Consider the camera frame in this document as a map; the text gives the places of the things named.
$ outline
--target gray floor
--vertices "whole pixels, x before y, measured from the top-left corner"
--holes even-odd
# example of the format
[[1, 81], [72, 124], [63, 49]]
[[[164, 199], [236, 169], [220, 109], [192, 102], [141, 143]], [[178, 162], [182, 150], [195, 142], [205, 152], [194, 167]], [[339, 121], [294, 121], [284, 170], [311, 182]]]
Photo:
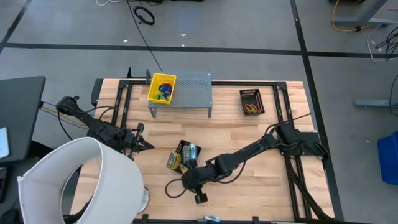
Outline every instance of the gray floor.
[[[326, 0], [296, 3], [309, 51], [366, 53], [364, 41], [371, 30], [339, 33], [331, 27], [333, 5]], [[23, 4], [24, 0], [0, 0], [0, 39]], [[396, 5], [398, 1], [390, 0], [384, 8]], [[357, 14], [364, 6], [342, 4], [337, 15]], [[300, 50], [289, 0], [166, 0], [150, 10], [157, 18], [156, 24], [140, 24], [149, 45]], [[387, 17], [396, 15], [392, 12]], [[383, 41], [393, 28], [378, 30], [371, 40]], [[97, 6], [94, 0], [33, 0], [9, 42], [144, 45], [123, 0], [105, 7]], [[302, 80], [310, 99], [301, 56], [154, 53], [164, 70], [211, 70], [220, 79]], [[398, 187], [382, 182], [376, 143], [396, 130], [398, 120], [387, 110], [353, 106], [354, 99], [388, 97], [397, 73], [395, 61], [310, 57], [310, 63], [345, 219], [396, 223]], [[84, 109], [91, 108], [90, 94], [96, 78], [125, 77], [128, 67], [137, 76], [147, 68], [157, 70], [148, 51], [5, 48], [0, 54], [1, 79], [44, 75], [45, 101], [56, 103], [65, 95], [79, 95]], [[73, 138], [85, 135], [84, 130], [71, 126], [67, 129]], [[41, 112], [34, 139], [50, 147], [68, 141], [58, 121]]]

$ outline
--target blue bin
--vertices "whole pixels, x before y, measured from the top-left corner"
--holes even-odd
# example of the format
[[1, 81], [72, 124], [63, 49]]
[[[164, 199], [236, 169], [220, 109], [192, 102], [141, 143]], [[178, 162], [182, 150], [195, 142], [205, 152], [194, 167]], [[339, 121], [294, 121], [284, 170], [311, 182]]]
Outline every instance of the blue bin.
[[398, 185], [398, 131], [377, 141], [381, 177], [388, 184]]

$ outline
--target yellow plastic basket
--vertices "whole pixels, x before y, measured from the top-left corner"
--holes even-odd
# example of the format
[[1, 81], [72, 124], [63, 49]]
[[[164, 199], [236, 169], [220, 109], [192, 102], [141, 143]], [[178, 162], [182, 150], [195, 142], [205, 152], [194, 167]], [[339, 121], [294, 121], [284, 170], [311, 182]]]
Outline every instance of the yellow plastic basket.
[[[148, 100], [151, 100], [154, 103], [163, 103], [163, 104], [168, 104], [168, 105], [171, 104], [176, 79], [177, 79], [177, 77], [175, 75], [155, 73], [155, 75], [152, 79], [152, 82], [150, 83]], [[162, 94], [159, 91], [159, 87], [162, 84], [170, 84], [172, 86], [172, 92], [171, 92], [170, 96], [167, 98], [167, 100], [159, 99], [159, 97], [158, 97], [159, 95]]]

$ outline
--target wooden tabletop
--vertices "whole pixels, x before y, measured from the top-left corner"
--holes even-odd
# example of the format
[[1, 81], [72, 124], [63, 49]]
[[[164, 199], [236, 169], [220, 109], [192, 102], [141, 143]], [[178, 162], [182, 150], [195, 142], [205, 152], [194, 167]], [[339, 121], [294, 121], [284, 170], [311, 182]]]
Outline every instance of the wooden tabletop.
[[[117, 79], [104, 80], [98, 106], [114, 105], [117, 86]], [[309, 113], [303, 83], [287, 82], [287, 86], [293, 117]], [[243, 116], [239, 90], [252, 88], [260, 89], [266, 113], [247, 117]], [[206, 109], [158, 109], [157, 117], [153, 118], [147, 108], [148, 91], [149, 85], [133, 86], [127, 117], [128, 128], [144, 123], [143, 137], [155, 146], [155, 149], [135, 156], [144, 185], [150, 190], [150, 203], [143, 213], [149, 214], [150, 219], [174, 220], [196, 220], [202, 219], [204, 215], [216, 215], [222, 220], [252, 220], [253, 216], [258, 216], [260, 220], [294, 219], [284, 158], [277, 149], [268, 150], [248, 160], [242, 175], [231, 184], [207, 183], [203, 188], [208, 196], [207, 203], [197, 205], [191, 192], [171, 199], [166, 196], [164, 189], [170, 180], [181, 178], [180, 174], [165, 167], [170, 153], [176, 150], [181, 139], [202, 147], [198, 164], [203, 166], [207, 159], [237, 151], [258, 140], [268, 125], [277, 123], [271, 87], [213, 86], [211, 118], [207, 117]], [[99, 116], [102, 112], [102, 109], [98, 109], [96, 115]], [[117, 124], [121, 122], [121, 115], [122, 110], [119, 110]], [[111, 117], [112, 111], [109, 111], [103, 120], [111, 121]], [[311, 117], [296, 120], [295, 127], [301, 131], [313, 131]], [[302, 163], [308, 191], [325, 213], [334, 217], [321, 160], [316, 156], [302, 156]], [[100, 164], [95, 159], [83, 166], [72, 213], [79, 211], [95, 191], [99, 167]], [[226, 180], [233, 178], [239, 170], [240, 167]], [[123, 172], [123, 175], [129, 174], [128, 170]], [[180, 182], [169, 187], [171, 195], [177, 195], [182, 190]], [[304, 217], [302, 197], [296, 191], [300, 215]]]

